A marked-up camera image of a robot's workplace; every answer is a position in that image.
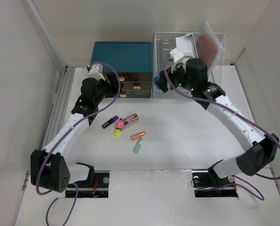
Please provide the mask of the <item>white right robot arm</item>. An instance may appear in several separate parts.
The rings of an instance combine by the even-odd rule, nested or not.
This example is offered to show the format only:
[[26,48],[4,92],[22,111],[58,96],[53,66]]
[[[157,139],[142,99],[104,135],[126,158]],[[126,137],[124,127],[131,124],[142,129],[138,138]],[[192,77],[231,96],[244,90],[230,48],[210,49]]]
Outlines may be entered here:
[[190,99],[215,116],[237,139],[243,153],[227,160],[220,160],[199,176],[201,187],[218,186],[224,179],[237,174],[254,176],[272,162],[279,139],[252,121],[248,120],[232,104],[226,92],[208,80],[207,65],[200,59],[192,58],[183,63],[172,59],[163,63],[163,69],[154,79],[155,85],[164,93],[169,89],[177,91],[182,87],[191,92]]

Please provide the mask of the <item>grey Canon setup guide booklet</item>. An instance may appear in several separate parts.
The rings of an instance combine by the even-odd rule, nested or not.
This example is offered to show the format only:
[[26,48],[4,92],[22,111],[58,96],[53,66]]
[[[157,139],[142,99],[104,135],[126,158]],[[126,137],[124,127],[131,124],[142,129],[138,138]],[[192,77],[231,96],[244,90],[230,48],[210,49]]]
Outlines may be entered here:
[[184,36],[171,38],[171,39],[161,39],[161,59],[163,62],[166,61],[170,54],[170,51],[177,48],[182,51],[185,58],[197,58],[196,49],[194,47],[194,39],[192,34],[188,33]]

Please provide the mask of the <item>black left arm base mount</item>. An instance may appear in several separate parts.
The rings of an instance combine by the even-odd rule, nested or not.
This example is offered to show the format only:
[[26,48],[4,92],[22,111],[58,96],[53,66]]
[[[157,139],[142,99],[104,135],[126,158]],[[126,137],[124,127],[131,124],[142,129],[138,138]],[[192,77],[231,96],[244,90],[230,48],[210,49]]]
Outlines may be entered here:
[[110,172],[95,170],[94,166],[78,162],[69,168],[70,182],[66,198],[108,198]]

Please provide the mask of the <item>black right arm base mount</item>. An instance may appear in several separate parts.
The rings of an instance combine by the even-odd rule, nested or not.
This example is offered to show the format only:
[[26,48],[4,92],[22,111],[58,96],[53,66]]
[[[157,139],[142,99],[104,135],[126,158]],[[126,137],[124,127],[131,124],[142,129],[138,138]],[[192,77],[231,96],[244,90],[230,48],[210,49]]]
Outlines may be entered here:
[[219,178],[208,169],[193,169],[191,185],[196,198],[238,198],[234,176]]

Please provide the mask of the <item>blue round plastic jar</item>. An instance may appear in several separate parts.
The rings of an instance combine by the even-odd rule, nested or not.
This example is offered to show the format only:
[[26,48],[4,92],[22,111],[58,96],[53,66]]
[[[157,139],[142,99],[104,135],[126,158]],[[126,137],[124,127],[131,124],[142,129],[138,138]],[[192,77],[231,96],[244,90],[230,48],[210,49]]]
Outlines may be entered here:
[[154,82],[156,88],[161,90],[161,80],[160,80],[159,75],[157,75],[156,77],[153,78],[153,82]]

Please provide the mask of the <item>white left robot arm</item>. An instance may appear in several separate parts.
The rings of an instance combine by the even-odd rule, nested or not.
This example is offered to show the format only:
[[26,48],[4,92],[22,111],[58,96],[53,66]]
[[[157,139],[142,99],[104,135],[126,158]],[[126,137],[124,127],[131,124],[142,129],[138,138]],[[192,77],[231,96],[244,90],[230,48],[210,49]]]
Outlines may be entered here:
[[94,183],[94,167],[78,162],[68,166],[66,159],[78,137],[92,124],[104,98],[116,100],[121,92],[117,73],[104,77],[100,73],[89,75],[82,81],[81,95],[75,102],[69,119],[58,134],[42,150],[31,154],[31,183],[46,193],[63,192],[69,184],[80,182],[88,187]]

